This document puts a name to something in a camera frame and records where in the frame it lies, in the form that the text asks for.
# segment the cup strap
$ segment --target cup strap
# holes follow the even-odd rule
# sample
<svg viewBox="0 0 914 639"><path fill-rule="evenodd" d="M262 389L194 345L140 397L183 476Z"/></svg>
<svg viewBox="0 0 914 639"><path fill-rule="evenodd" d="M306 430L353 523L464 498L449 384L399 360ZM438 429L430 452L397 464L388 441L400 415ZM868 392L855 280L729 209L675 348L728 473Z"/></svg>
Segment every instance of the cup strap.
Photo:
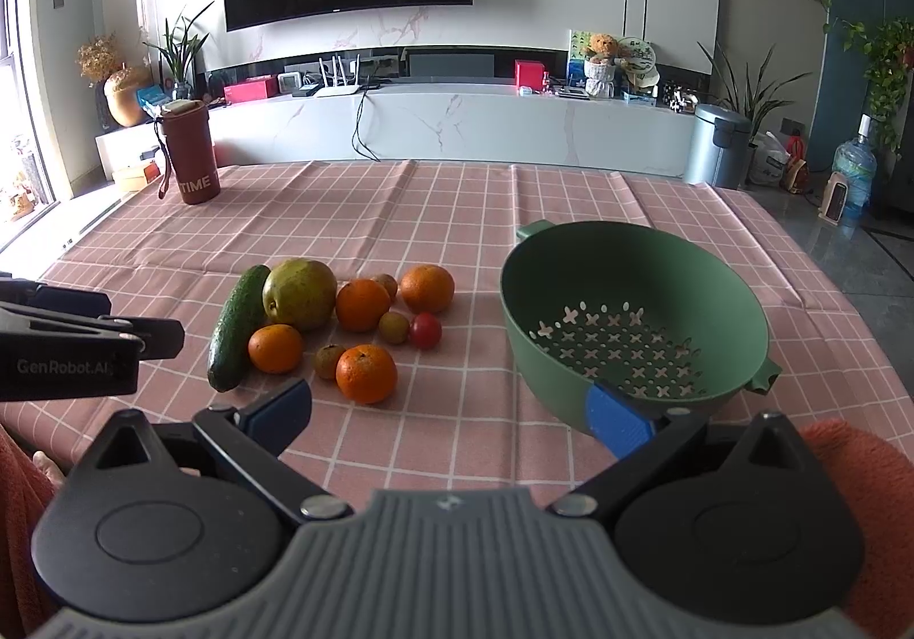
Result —
<svg viewBox="0 0 914 639"><path fill-rule="evenodd" d="M159 184L159 200L161 201L168 194L168 184L171 183L171 174L172 174L172 163L171 155L168 154L168 147L166 146L165 141L162 139L162 136L159 134L159 124L162 122L162 119L155 119L153 122L153 129L155 131L155 138L159 140L159 146L162 148L162 154L166 156L166 173L162 178L162 182Z"/></svg>

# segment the trash can lid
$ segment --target trash can lid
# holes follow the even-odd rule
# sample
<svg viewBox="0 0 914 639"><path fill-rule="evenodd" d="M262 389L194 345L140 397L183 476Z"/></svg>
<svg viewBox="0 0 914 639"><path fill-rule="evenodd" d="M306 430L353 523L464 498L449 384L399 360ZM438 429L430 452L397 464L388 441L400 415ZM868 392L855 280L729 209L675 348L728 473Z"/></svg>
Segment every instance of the trash can lid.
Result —
<svg viewBox="0 0 914 639"><path fill-rule="evenodd" d="M696 106L695 115L701 120L706 120L708 123L726 120L733 124L734 131L743 131L746 132L746 134L752 131L752 122L751 120L748 120L746 116L735 111L728 111L726 108L721 108L719 105L701 103Z"/></svg>

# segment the red box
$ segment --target red box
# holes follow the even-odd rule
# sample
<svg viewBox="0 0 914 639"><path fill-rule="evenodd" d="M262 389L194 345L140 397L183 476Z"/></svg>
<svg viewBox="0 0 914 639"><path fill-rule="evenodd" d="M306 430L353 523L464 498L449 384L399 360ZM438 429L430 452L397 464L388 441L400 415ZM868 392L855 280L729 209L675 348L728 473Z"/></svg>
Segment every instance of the red box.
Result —
<svg viewBox="0 0 914 639"><path fill-rule="evenodd" d="M537 93L543 91L543 75L546 66L539 61L515 61L515 85L518 88L531 88Z"/></svg>
<svg viewBox="0 0 914 639"><path fill-rule="evenodd" d="M264 75L246 79L236 85L226 88L226 99L230 103L246 103L249 101L265 101L280 94L280 82L274 75Z"/></svg>

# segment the pink checkered tablecloth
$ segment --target pink checkered tablecloth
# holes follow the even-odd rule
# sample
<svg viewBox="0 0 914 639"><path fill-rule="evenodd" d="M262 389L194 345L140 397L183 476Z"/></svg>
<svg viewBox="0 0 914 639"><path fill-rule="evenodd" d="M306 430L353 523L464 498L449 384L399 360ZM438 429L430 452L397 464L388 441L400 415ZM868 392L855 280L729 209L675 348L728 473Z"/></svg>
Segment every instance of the pink checkered tablecloth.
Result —
<svg viewBox="0 0 914 639"><path fill-rule="evenodd" d="M72 248L45 280L108 292L120 315L174 317L187 332L172 361L143 364L132 399L8 404L3 425L76 460L116 409L152 421L189 420L216 394L207 347L236 277L251 265L307 256L341 282L440 263L457 284L444 339L420 353L393 350L399 388L373 408L312 382L312 423L283 461L363 507L372 490L528 485L539 502L589 478L611 457L543 409L518 374L498 293L515 229L538 219L616 219L690 239L725 260L760 298L772 358L783 366L769 397L741 393L721 414L748 420L778 407L803 425L844 418L914 458L914 407L848 301L752 198L618 172L509 164L296 163L230 167L219 198L184 206L149 187ZM314 351L364 335L335 326L306 338ZM224 397L242 406L285 379L252 375Z"/></svg>

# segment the red tomato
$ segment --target red tomato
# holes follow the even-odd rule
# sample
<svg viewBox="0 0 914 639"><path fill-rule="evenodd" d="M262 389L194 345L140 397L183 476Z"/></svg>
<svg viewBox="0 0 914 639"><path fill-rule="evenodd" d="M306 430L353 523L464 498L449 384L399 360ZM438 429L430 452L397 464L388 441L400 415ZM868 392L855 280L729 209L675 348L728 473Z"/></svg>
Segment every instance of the red tomato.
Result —
<svg viewBox="0 0 914 639"><path fill-rule="evenodd" d="M431 350L442 342L442 323L428 312L418 315L410 326L410 343L419 350Z"/></svg>

